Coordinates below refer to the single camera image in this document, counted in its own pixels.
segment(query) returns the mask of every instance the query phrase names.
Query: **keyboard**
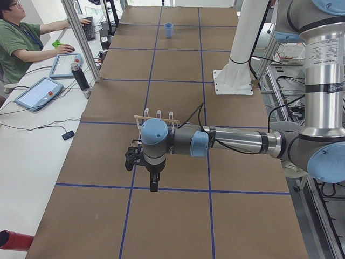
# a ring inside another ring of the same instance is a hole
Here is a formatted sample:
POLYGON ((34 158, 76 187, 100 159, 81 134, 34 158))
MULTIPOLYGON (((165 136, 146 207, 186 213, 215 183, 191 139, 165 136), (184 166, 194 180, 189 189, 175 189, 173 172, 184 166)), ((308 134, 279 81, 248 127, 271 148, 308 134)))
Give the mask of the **keyboard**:
POLYGON ((84 30, 86 39, 87 40, 96 39, 95 28, 93 26, 93 18, 92 18, 92 16, 86 17, 86 18, 83 18, 83 19, 91 21, 90 24, 84 24, 84 26, 82 27, 82 29, 84 30))

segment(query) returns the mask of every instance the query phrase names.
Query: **table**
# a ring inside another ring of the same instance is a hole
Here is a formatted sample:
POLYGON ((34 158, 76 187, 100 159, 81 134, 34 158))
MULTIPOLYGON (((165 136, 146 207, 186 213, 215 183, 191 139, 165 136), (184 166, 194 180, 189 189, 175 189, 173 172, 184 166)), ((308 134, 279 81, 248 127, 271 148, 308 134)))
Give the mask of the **table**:
MULTIPOLYGON (((58 38, 61 31, 53 34, 44 50, 52 49, 52 43, 58 38)), ((74 46, 74 53, 82 53, 73 34, 67 29, 61 42, 74 46)), ((94 56, 102 50, 99 34, 96 40, 89 41, 94 56)), ((32 71, 39 67, 51 66, 55 58, 34 63, 28 69, 32 71)), ((87 69, 84 61, 82 69, 87 69)), ((42 69, 24 76, 19 85, 31 86, 44 76, 49 76, 50 69, 42 69)), ((92 75, 85 72, 85 76, 93 85, 92 75)), ((59 80, 68 87, 74 79, 59 80)), ((72 91, 59 98, 38 112, 22 111, 18 113, 0 115, 0 122, 14 127, 35 128, 53 121, 79 119, 85 109, 87 100, 78 84, 72 91)), ((3 107, 24 91, 14 89, 3 107)), ((15 103, 9 103, 0 114, 23 110, 15 103)), ((79 121, 67 121, 55 125, 62 125, 67 131, 76 132, 79 121)), ((35 235, 43 212, 61 170, 62 164, 72 139, 64 141, 61 137, 64 130, 59 127, 21 131, 18 129, 0 126, 0 229, 11 230, 28 235, 35 235)), ((22 259, 26 253, 0 250, 0 258, 22 259)))
POLYGON ((204 101, 207 125, 266 130, 258 88, 215 95, 236 11, 128 6, 121 22, 26 258, 308 258, 277 159, 170 155, 157 193, 145 168, 125 170, 145 108, 184 121, 204 101))

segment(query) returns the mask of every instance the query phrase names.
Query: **white desk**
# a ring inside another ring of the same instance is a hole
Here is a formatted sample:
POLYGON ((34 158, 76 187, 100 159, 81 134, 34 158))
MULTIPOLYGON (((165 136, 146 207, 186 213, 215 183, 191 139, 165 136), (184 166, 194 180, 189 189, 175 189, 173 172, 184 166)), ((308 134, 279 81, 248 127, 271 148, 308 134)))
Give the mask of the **white desk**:
MULTIPOLYGON (((51 44, 60 33, 61 31, 55 32, 44 50, 53 48, 51 44)), ((74 53, 82 54, 72 29, 65 32, 60 42, 72 45, 75 48, 74 53)), ((95 57, 98 51, 102 50, 98 33, 96 40, 90 41, 89 45, 95 57)), ((54 59, 35 63, 28 71, 51 66, 54 59)), ((83 71, 87 69, 85 60, 82 69, 83 71)), ((18 85, 31 86, 40 78, 48 76, 49 72, 50 69, 44 69, 29 73, 21 79, 18 85)), ((93 85, 91 73, 86 72, 85 76, 93 85)), ((60 80, 64 87, 68 87, 73 81, 74 79, 60 80)), ((2 107, 9 101, 13 101, 23 91, 13 90, 2 107)), ((0 122, 14 127, 31 129, 53 121, 78 119, 86 104, 87 100, 76 84, 71 92, 49 103, 42 110, 36 113, 22 111, 0 115, 0 122)), ((10 103, 0 111, 0 114, 23 109, 15 103, 10 103)), ((79 121, 68 121, 55 125, 62 125, 67 131, 76 132, 79 121)), ((35 235, 73 140, 72 138, 64 141, 61 137, 64 133, 65 131, 60 127, 22 131, 0 126, 0 231, 11 230, 35 235)), ((0 250, 0 259, 23 259, 25 256, 25 252, 0 250)))

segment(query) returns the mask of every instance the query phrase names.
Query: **green object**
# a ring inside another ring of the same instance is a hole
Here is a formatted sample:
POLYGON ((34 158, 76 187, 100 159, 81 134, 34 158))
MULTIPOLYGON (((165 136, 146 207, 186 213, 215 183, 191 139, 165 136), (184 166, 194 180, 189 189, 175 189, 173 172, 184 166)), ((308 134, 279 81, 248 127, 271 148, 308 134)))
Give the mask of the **green object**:
POLYGON ((54 48, 57 48, 58 46, 63 45, 63 44, 64 44, 64 43, 61 43, 59 40, 56 40, 56 41, 54 41, 54 42, 52 43, 52 45, 53 45, 54 48))
MULTIPOLYGON (((40 41, 40 24, 20 22, 19 25, 40 41)), ((10 83, 17 83, 25 74, 32 62, 22 61, 14 56, 13 52, 22 49, 28 51, 40 51, 39 45, 23 30, 1 19, 0 35, 0 63, 7 80, 10 83)))

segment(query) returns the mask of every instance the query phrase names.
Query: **red cylinder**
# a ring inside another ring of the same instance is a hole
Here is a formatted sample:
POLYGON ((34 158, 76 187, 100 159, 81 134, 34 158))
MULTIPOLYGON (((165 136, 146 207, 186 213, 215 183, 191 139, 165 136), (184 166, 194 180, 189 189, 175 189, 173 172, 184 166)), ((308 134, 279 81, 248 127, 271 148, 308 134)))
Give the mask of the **red cylinder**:
POLYGON ((8 230, 0 232, 0 249, 29 251, 32 241, 33 236, 8 230))

